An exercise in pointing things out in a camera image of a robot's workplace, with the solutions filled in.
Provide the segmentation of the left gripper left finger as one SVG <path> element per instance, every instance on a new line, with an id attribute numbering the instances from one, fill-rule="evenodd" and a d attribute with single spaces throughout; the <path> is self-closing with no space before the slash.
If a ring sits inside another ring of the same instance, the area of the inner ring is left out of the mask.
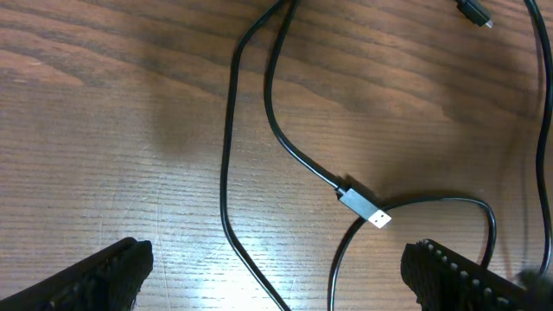
<path id="1" fill-rule="evenodd" d="M 152 244 L 124 238 L 1 300 L 4 311 L 130 311 L 153 270 Z"/>

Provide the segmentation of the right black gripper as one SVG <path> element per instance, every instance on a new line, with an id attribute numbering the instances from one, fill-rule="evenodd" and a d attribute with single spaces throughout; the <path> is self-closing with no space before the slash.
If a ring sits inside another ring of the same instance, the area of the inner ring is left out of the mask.
<path id="1" fill-rule="evenodd" d="M 552 311 L 552 277 L 535 270 L 522 270 L 518 280 L 525 288 L 526 307 L 531 311 Z"/>

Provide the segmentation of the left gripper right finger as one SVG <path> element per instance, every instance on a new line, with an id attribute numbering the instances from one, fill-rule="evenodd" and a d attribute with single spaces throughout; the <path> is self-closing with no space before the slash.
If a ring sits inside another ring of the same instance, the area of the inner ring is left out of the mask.
<path id="1" fill-rule="evenodd" d="M 511 282 L 434 240 L 407 244 L 401 277 L 428 311 L 531 311 L 518 277 Z"/>

